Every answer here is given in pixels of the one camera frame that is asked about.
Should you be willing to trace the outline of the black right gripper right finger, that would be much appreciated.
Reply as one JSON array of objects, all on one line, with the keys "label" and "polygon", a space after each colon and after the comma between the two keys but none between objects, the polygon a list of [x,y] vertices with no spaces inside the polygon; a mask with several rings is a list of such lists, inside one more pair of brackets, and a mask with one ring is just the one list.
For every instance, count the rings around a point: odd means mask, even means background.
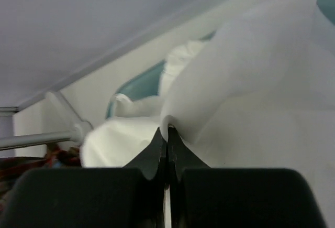
[{"label": "black right gripper right finger", "polygon": [[210,168],[182,141],[175,128],[168,128],[167,156],[170,181],[181,181],[184,170]]}]

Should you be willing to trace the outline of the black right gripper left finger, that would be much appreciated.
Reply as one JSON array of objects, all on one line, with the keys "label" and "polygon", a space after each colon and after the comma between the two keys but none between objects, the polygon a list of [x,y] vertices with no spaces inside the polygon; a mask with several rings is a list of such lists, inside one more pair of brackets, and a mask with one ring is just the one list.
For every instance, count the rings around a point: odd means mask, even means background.
[{"label": "black right gripper left finger", "polygon": [[139,169],[143,176],[151,181],[157,175],[159,168],[165,165],[166,151],[166,141],[163,139],[160,129],[157,128],[149,145],[124,168]]}]

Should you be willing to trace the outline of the white shirt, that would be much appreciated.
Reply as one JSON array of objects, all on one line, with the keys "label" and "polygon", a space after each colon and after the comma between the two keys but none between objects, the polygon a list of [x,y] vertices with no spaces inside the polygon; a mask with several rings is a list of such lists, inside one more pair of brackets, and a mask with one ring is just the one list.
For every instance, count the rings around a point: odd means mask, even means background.
[{"label": "white shirt", "polygon": [[159,130],[215,167],[334,165],[334,26],[317,0],[266,0],[224,23],[156,96],[117,94],[84,167],[121,167]]}]

